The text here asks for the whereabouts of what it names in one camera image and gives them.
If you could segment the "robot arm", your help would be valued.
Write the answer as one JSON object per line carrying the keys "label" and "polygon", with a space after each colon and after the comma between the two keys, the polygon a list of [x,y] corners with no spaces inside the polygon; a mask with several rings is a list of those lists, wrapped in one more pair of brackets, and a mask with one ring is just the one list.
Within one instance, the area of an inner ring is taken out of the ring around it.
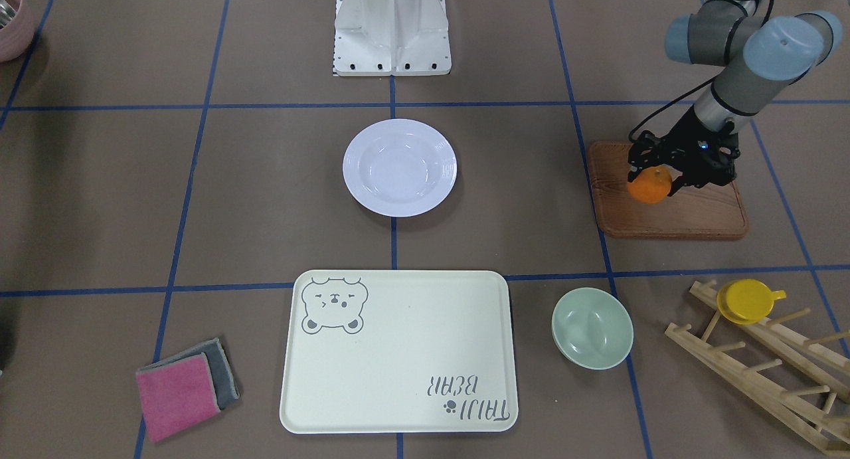
{"label": "robot arm", "polygon": [[732,183],[740,130],[838,49],[843,26],[833,13],[775,17],[773,2],[705,0],[672,21],[667,57],[721,71],[698,86],[699,98],[664,136],[632,129],[626,177],[632,197],[656,203],[683,187]]}

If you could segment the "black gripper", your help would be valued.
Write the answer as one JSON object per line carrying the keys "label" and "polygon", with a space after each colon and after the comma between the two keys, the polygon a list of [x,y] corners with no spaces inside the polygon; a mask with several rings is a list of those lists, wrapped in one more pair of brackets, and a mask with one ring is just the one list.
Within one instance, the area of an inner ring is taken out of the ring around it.
{"label": "black gripper", "polygon": [[699,121],[694,108],[689,108],[663,137],[644,130],[632,140],[628,151],[628,183],[634,183],[646,169],[668,165],[679,172],[668,197],[684,187],[731,184],[737,177],[735,160],[740,157],[734,127],[734,122],[725,120],[714,132]]}

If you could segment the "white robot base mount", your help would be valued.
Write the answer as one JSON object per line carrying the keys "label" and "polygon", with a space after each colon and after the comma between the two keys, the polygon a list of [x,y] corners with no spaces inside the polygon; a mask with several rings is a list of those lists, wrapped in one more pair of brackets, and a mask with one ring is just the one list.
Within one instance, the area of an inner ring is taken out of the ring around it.
{"label": "white robot base mount", "polygon": [[335,0],[335,15],[334,75],[452,71],[446,0]]}

